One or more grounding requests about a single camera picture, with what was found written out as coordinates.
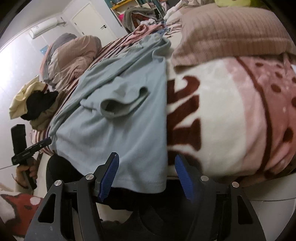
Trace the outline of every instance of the ceiling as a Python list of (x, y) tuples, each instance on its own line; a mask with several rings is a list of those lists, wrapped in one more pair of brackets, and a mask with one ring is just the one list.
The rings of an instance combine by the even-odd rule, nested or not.
[(0, 38), (0, 48), (14, 35), (32, 25), (33, 23), (62, 12), (71, 0), (32, 0), (11, 21)]

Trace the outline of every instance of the brown striped pillow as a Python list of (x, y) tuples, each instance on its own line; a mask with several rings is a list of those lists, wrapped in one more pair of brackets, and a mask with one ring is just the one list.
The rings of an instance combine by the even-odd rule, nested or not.
[(193, 66), (228, 56), (296, 54), (296, 47), (276, 15), (252, 7), (214, 8), (182, 16), (182, 40), (172, 64)]

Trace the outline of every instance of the white door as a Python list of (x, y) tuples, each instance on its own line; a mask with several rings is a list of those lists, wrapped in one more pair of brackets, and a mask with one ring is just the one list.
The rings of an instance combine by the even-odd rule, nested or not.
[(91, 4), (87, 4), (79, 11), (72, 19), (72, 22), (83, 35), (97, 36), (101, 40), (103, 47), (116, 39)]

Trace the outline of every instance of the metal screw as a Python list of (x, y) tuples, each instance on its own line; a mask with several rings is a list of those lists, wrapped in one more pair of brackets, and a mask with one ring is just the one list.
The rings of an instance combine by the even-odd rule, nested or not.
[(200, 179), (204, 182), (207, 182), (209, 180), (207, 176), (201, 176)]
[(61, 180), (56, 180), (56, 181), (54, 182), (54, 184), (55, 184), (56, 186), (59, 186), (59, 185), (62, 184), (62, 181), (61, 181)]
[(86, 177), (85, 177), (87, 180), (91, 180), (94, 178), (94, 175), (92, 174), (87, 174)]
[(233, 183), (232, 183), (232, 186), (233, 186), (234, 188), (238, 188), (238, 187), (239, 187), (239, 184), (238, 184), (237, 182), (233, 182)]

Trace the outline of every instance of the plush toy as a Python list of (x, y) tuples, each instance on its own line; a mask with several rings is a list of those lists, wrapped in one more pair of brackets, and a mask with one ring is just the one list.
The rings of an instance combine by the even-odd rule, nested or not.
[(215, 3), (219, 7), (249, 7), (251, 5), (251, 0), (215, 0)]
[(41, 200), (29, 194), (0, 191), (0, 217), (18, 241), (24, 240)]

